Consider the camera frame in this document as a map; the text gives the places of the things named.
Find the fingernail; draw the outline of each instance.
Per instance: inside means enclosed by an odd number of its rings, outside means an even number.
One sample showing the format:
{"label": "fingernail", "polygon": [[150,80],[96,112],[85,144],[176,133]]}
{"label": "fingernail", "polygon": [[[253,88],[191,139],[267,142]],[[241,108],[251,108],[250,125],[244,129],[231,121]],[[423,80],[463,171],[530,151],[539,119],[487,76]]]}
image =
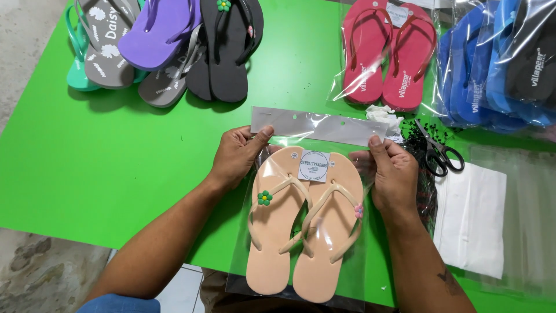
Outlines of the fingernail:
{"label": "fingernail", "polygon": [[380,138],[377,135],[372,136],[371,137],[371,145],[377,146],[379,144],[381,144]]}
{"label": "fingernail", "polygon": [[272,136],[272,134],[274,134],[274,128],[270,125],[263,127],[261,131],[267,136]]}

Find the person's right hand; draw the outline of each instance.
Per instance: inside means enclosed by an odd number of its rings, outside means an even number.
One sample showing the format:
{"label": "person's right hand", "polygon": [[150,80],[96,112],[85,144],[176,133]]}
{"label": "person's right hand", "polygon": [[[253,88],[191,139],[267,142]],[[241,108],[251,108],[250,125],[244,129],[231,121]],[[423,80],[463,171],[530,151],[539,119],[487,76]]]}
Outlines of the person's right hand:
{"label": "person's right hand", "polygon": [[416,194],[419,164],[397,143],[376,135],[369,139],[369,151],[349,155],[362,174],[376,173],[371,196],[376,208],[386,220],[417,215]]}

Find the scissor handle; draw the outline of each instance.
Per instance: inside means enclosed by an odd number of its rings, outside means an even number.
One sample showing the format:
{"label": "scissor handle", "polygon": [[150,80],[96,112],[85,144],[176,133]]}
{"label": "scissor handle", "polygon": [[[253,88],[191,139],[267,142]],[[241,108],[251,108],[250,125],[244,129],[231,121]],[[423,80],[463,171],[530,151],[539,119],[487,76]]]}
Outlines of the scissor handle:
{"label": "scissor handle", "polygon": [[[452,152],[455,155],[455,157],[459,161],[459,168],[455,167],[452,164],[450,158],[448,158],[448,155],[446,154],[447,151]],[[445,145],[442,147],[442,149],[439,149],[439,152],[441,154],[441,157],[445,160],[444,163],[446,163],[446,166],[449,169],[453,170],[454,172],[461,172],[465,168],[465,161],[463,159],[463,156],[461,156],[461,154],[459,154],[459,152],[454,148]]]}
{"label": "scissor handle", "polygon": [[[437,167],[431,164],[431,161],[435,161]],[[428,149],[425,154],[425,167],[429,172],[436,177],[444,177],[448,175],[448,168],[446,163],[440,159],[438,154],[433,149]],[[438,173],[436,170],[440,168],[442,173]]]}

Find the green table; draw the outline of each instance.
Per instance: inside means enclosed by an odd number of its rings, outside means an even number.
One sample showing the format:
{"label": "green table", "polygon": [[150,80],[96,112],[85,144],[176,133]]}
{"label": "green table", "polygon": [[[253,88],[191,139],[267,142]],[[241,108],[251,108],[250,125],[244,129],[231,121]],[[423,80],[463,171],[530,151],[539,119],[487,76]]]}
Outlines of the green table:
{"label": "green table", "polygon": [[[265,34],[249,61],[249,96],[239,104],[206,103],[187,93],[176,106],[156,109],[141,100],[137,84],[74,91],[66,85],[73,52],[60,21],[0,138],[0,227],[120,248],[204,178],[220,135],[249,124],[252,105],[364,118],[363,106],[326,101],[340,72],[340,5],[261,5]],[[466,130],[450,144],[464,152],[478,141],[556,150],[482,130]],[[246,185],[217,206],[189,263],[229,270]],[[365,232],[365,300],[394,306],[384,225],[373,217]],[[479,312],[556,310],[544,300],[483,292],[456,276]]]}

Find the size sticker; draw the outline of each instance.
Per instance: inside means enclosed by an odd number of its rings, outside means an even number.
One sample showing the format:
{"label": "size sticker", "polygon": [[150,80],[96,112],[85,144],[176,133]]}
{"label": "size sticker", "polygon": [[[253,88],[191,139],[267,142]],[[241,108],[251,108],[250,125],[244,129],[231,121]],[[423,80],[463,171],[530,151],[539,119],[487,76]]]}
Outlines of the size sticker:
{"label": "size sticker", "polygon": [[330,153],[303,150],[299,162],[298,179],[325,182],[330,161]]}
{"label": "size sticker", "polygon": [[390,15],[390,19],[392,20],[392,25],[396,27],[401,27],[405,21],[408,19],[409,9],[397,7],[395,4],[388,2],[386,4],[386,11]]}

